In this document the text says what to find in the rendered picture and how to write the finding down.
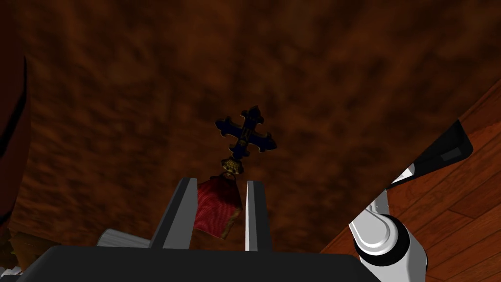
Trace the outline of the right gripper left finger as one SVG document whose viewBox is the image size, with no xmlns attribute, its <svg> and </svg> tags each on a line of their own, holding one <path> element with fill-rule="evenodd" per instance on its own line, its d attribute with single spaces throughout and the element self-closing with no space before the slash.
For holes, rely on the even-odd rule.
<svg viewBox="0 0 501 282">
<path fill-rule="evenodd" d="M 150 241 L 152 249 L 188 249 L 198 207 L 197 179 L 182 178 Z"/>
</svg>

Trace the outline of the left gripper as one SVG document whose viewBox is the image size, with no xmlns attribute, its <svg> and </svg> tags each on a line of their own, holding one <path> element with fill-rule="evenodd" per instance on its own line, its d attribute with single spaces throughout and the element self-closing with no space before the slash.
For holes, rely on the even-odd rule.
<svg viewBox="0 0 501 282">
<path fill-rule="evenodd" d="M 421 177 L 468 158 L 473 145 L 459 120 L 414 160 L 414 177 Z"/>
</svg>

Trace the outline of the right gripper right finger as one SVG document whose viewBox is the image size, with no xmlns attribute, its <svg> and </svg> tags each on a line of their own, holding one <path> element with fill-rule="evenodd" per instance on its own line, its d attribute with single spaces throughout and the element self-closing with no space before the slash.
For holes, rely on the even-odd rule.
<svg viewBox="0 0 501 282">
<path fill-rule="evenodd" d="M 260 181 L 247 181 L 245 250 L 273 250 L 265 188 Z"/>
</svg>

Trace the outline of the dark cross medal, red ribbon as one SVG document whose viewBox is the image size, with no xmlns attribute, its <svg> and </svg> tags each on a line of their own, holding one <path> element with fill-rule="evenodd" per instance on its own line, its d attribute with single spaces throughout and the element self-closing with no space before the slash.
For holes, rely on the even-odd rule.
<svg viewBox="0 0 501 282">
<path fill-rule="evenodd" d="M 257 105 L 244 110 L 241 116 L 244 118 L 242 125 L 233 122 L 231 117 L 215 121 L 221 136 L 235 137 L 236 143 L 229 146 L 231 155 L 221 161 L 223 172 L 198 185 L 194 228 L 220 239 L 226 239 L 243 208 L 236 175 L 244 173 L 242 159 L 250 154 L 248 146 L 255 145 L 259 152 L 277 148 L 271 133 L 256 131 L 256 126 L 264 123 Z"/>
</svg>

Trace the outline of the brown wooden table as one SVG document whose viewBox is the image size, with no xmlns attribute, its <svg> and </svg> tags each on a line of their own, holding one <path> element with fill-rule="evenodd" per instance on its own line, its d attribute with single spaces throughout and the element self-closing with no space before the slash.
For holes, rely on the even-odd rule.
<svg viewBox="0 0 501 282">
<path fill-rule="evenodd" d="M 11 229 L 151 237 L 258 105 L 276 251 L 318 252 L 501 78 L 501 0 L 8 0 L 31 148 Z"/>
</svg>

